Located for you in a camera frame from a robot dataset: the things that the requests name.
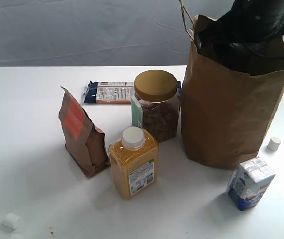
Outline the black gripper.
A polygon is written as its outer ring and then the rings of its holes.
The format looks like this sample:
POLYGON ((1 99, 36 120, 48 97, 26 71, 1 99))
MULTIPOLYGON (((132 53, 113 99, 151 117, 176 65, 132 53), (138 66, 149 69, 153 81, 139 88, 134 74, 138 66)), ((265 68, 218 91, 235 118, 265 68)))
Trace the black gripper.
MULTIPOLYGON (((200 46, 196 43, 198 54, 209 58, 231 70, 250 75, 263 75, 274 71, 284 70, 284 59, 267 59, 256 56, 240 44, 208 44, 200 46)), ((284 43, 277 36, 256 50, 265 56, 284 56, 284 43)))

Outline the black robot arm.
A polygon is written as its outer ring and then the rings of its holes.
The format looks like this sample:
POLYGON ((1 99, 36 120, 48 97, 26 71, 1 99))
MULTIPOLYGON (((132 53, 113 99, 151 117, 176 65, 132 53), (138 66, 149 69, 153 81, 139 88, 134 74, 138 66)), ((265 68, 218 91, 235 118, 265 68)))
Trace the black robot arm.
POLYGON ((195 34, 202 51, 211 48, 219 64, 259 75, 268 57, 266 44, 279 33, 284 0, 236 0, 230 11, 195 34))

